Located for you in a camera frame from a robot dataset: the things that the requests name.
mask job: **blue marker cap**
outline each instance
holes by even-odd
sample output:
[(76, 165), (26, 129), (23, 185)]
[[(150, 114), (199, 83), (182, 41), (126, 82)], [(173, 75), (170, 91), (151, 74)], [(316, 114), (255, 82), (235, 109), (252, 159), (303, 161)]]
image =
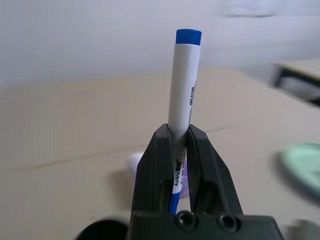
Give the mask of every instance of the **blue marker cap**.
[(178, 29), (175, 36), (175, 44), (193, 44), (200, 46), (201, 32), (194, 29)]

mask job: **green plate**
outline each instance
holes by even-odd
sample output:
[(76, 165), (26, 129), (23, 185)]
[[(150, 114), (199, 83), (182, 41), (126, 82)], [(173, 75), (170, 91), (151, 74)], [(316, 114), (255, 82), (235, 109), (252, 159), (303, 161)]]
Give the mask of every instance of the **green plate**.
[(320, 198), (320, 144), (291, 145), (281, 154), (281, 162), (305, 190)]

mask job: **white wall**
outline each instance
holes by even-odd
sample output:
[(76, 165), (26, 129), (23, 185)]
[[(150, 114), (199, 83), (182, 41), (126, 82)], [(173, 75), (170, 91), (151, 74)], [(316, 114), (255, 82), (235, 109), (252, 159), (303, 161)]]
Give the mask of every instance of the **white wall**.
[(320, 16), (222, 9), (219, 0), (2, 0), (0, 85), (169, 70), (179, 28), (203, 32), (201, 67), (320, 57)]

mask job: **marker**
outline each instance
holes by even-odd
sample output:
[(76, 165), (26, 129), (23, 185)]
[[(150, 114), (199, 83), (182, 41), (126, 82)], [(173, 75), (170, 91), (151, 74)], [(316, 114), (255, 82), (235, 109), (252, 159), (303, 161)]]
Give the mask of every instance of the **marker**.
[(192, 105), (200, 58), (201, 32), (193, 29), (176, 31), (168, 127), (173, 142), (173, 190), (169, 212), (177, 213), (182, 189), (186, 157), (186, 134), (190, 124)]

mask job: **beige table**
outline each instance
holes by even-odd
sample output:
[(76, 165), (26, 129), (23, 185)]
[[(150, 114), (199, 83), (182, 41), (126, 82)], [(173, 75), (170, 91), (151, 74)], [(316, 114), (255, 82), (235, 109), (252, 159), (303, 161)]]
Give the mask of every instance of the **beige table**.
[[(72, 239), (128, 218), (128, 155), (167, 122), (170, 73), (46, 83), (0, 93), (0, 238)], [(320, 112), (228, 68), (198, 73), (192, 123), (227, 163), (243, 211), (320, 223), (271, 167), (288, 144), (320, 142)], [(188, 209), (188, 199), (180, 209)]]

